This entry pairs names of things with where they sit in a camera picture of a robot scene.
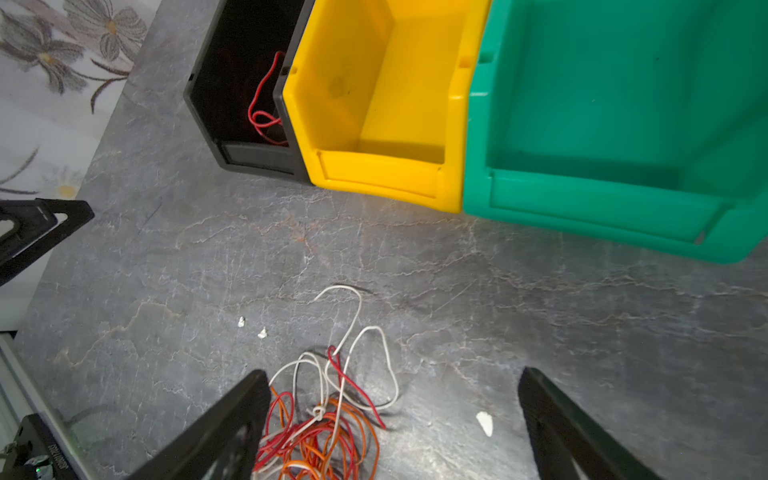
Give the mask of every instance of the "white fragment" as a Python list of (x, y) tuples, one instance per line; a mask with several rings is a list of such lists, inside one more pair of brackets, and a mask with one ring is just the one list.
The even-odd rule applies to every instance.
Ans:
[(493, 435), (493, 417), (491, 417), (490, 413), (478, 412), (478, 414), (475, 415), (475, 418), (480, 422), (482, 431), (485, 432), (487, 436)]

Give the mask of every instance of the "yellow flower center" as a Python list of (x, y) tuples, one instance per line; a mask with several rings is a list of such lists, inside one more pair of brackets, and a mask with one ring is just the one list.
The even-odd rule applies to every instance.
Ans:
[(60, 185), (58, 188), (58, 196), (62, 198), (74, 198), (77, 194), (77, 189), (71, 185)]
[(44, 63), (47, 63), (48, 65), (53, 65), (53, 63), (56, 61), (52, 56), (45, 52), (38, 53), (38, 59)]
[(112, 20), (111, 18), (109, 19), (109, 22), (107, 22), (107, 30), (109, 30), (109, 32), (112, 35), (118, 34), (118, 26), (117, 24), (114, 23), (114, 20)]

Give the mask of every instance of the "storage bin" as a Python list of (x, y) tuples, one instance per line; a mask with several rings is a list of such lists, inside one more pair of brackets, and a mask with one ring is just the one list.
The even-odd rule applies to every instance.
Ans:
[(293, 57), (312, 11), (312, 0), (222, 0), (197, 58), (184, 100), (219, 165), (248, 174), (310, 183), (301, 151), (264, 140), (248, 120), (248, 107), (257, 86), (270, 70), (275, 54), (285, 52), (265, 82), (255, 111), (280, 116), (263, 131), (285, 141), (290, 119), (280, 115), (273, 92), (280, 65)]
[(312, 182), (461, 210), (489, 0), (316, 0), (283, 96)]
[(768, 234), (768, 2), (495, 0), (464, 208), (721, 263)]

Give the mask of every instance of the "gray table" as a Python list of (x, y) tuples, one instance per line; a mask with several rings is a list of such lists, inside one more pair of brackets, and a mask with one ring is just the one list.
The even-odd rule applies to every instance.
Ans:
[[(181, 99), (214, 8), (162, 3), (81, 190), (96, 218), (54, 253), (15, 341), (105, 478), (249, 370), (338, 341), (352, 296), (309, 303), (337, 282), (371, 292), (362, 322), (389, 335), (402, 385), (379, 478), (534, 478), (525, 365), (668, 478), (764, 478), (766, 244), (715, 266), (227, 173)], [(354, 368), (377, 399), (381, 353), (371, 339)]]

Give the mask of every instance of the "green storage bin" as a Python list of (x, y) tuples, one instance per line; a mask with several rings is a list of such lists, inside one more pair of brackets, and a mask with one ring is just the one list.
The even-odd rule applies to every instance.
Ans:
[(721, 263), (768, 235), (766, 0), (495, 0), (464, 210)]

